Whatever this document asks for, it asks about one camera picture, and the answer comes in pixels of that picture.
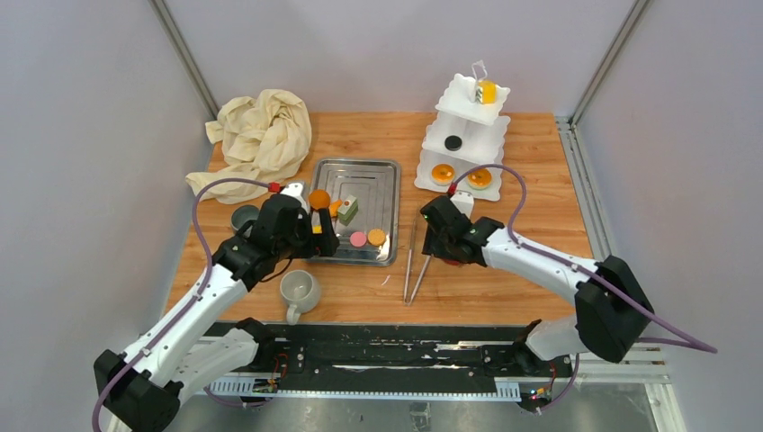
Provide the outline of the pink sandwich cookie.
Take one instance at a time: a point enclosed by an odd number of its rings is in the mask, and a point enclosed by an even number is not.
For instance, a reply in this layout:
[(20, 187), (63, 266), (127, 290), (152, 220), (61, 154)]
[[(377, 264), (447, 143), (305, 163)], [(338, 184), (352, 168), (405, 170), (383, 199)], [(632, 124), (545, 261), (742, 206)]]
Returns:
[(353, 247), (362, 248), (367, 243), (367, 236), (363, 231), (356, 231), (350, 235), (349, 241)]

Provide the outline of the green layered cake slice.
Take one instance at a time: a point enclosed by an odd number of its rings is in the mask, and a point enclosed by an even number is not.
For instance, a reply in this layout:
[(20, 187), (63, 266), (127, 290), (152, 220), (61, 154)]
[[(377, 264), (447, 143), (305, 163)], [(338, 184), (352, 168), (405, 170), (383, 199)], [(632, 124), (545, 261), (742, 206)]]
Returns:
[(347, 195), (337, 209), (338, 221), (347, 226), (358, 212), (358, 200), (354, 195)]

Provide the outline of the yellow round biscuit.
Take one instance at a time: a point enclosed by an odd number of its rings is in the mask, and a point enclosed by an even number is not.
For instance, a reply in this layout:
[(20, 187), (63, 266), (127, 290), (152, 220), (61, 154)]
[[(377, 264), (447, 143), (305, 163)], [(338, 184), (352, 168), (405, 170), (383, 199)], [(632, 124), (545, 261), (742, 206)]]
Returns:
[(375, 247), (383, 246), (387, 241), (387, 234), (382, 229), (371, 229), (367, 232), (367, 242)]

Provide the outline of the white ceramic mug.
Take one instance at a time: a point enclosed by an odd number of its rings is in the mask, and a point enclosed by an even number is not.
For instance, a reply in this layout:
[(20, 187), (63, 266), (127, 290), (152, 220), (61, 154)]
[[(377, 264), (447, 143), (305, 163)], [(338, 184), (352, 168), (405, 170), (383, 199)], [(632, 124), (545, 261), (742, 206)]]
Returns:
[(283, 276), (280, 294), (286, 305), (286, 322), (296, 325), (302, 314), (312, 311), (319, 303), (322, 291), (317, 278), (304, 270), (293, 270)]

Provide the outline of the orange topped tart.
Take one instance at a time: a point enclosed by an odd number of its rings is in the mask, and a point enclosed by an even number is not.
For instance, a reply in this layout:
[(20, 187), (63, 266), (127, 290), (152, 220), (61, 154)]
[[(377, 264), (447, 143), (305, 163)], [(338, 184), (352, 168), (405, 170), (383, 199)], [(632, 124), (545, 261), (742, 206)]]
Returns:
[(466, 177), (468, 186), (473, 190), (485, 190), (493, 183), (493, 175), (488, 168), (476, 169)]
[(455, 179), (455, 170), (451, 165), (438, 164), (432, 167), (430, 178), (435, 185), (448, 186)]

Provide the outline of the black sandwich cookie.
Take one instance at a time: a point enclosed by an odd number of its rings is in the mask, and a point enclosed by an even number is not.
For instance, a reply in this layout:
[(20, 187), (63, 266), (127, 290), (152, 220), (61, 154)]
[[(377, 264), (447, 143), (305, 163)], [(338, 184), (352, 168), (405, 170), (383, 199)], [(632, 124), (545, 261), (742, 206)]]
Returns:
[(456, 135), (448, 136), (444, 139), (444, 147), (448, 151), (458, 151), (462, 147), (462, 139)]

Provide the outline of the yellow cake slice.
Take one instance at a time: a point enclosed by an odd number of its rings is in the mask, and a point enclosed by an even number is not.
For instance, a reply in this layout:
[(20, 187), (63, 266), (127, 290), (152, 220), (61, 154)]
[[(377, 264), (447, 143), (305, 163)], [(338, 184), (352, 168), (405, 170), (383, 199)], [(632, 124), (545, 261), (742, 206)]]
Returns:
[(494, 104), (498, 99), (498, 86), (487, 79), (475, 83), (474, 99), (479, 104)]

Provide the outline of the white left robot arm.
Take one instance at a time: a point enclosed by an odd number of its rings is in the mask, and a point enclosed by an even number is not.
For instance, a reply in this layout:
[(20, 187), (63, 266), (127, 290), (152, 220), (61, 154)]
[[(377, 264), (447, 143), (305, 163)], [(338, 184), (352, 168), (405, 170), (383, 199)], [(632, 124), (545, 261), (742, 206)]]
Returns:
[[(314, 212), (320, 232), (312, 228)], [(268, 370), (274, 338), (254, 319), (208, 346), (194, 345), (223, 311), (269, 280), (279, 262), (331, 257), (338, 245), (327, 208), (315, 211), (286, 192), (271, 195), (254, 222), (207, 255), (200, 279), (153, 328), (120, 353), (105, 350), (96, 358), (93, 429), (108, 409), (133, 431), (162, 431), (191, 396), (222, 375), (245, 365)]]

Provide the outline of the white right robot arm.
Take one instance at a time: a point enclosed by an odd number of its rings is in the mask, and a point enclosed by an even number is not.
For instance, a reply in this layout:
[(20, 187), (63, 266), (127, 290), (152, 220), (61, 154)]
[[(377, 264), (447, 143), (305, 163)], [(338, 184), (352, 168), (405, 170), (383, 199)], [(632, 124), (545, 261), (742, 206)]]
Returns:
[(426, 223), (423, 254), (519, 275), (574, 307), (565, 319), (531, 322), (515, 339), (507, 360), (524, 374), (538, 374), (551, 360), (570, 354), (619, 363), (650, 322), (646, 315), (653, 308), (621, 258), (597, 262), (564, 255), (497, 220), (471, 221), (446, 195), (420, 213)]

